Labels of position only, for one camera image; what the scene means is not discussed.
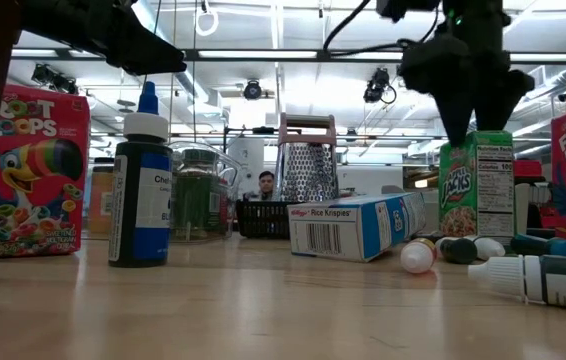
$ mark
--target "orange bottle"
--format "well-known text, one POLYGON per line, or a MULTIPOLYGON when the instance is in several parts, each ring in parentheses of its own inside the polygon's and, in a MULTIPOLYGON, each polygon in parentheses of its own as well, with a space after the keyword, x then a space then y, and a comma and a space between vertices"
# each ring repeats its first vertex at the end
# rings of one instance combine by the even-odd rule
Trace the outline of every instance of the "orange bottle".
POLYGON ((114 179, 114 159, 94 159, 92 170, 92 191, 88 212, 90 236, 107 238, 112 223, 112 183, 114 179))

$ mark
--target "white dropper cap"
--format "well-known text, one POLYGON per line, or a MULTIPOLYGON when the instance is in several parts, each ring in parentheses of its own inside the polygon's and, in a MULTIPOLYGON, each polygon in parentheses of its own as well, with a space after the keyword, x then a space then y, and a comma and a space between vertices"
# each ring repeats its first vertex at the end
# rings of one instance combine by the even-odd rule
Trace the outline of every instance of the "white dropper cap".
POLYGON ((467 274, 470 279, 487 283, 492 291, 500 294, 525 298, 523 256, 492 257, 481 265, 470 265, 467 274))
POLYGON ((412 274, 424 273, 432 267, 434 253, 427 245, 410 243, 401 251, 401 266, 412 274))
POLYGON ((481 260, 505 256, 505 248, 500 242, 494 239, 480 237, 474 240, 474 245, 476 245, 477 257, 481 260))

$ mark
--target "wooden table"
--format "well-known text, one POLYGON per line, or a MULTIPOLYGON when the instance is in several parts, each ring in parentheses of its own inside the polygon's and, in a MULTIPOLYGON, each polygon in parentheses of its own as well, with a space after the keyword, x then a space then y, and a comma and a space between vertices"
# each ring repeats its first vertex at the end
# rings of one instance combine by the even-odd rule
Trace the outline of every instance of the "wooden table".
POLYGON ((476 287, 466 267, 403 272, 290 255, 285 241, 170 249, 151 269, 0 260, 0 359, 566 359, 566 310, 476 287))

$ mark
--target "person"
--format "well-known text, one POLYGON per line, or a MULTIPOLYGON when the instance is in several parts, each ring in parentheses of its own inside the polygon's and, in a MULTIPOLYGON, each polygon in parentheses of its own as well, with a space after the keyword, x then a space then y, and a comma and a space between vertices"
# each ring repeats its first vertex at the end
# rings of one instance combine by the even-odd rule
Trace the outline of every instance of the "person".
POLYGON ((271 171, 263 171, 259 175, 259 192, 249 192, 243 197, 247 201, 272 201, 274 194, 274 174, 271 171))

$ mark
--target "cheese grater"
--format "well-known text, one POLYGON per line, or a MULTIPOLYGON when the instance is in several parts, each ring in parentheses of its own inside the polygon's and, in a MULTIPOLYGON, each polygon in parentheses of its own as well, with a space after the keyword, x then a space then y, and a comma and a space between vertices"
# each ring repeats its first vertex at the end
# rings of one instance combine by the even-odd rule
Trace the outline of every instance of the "cheese grater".
POLYGON ((315 202, 338 198, 334 116, 281 114, 274 199, 315 202), (325 134, 303 134, 303 128, 325 134))

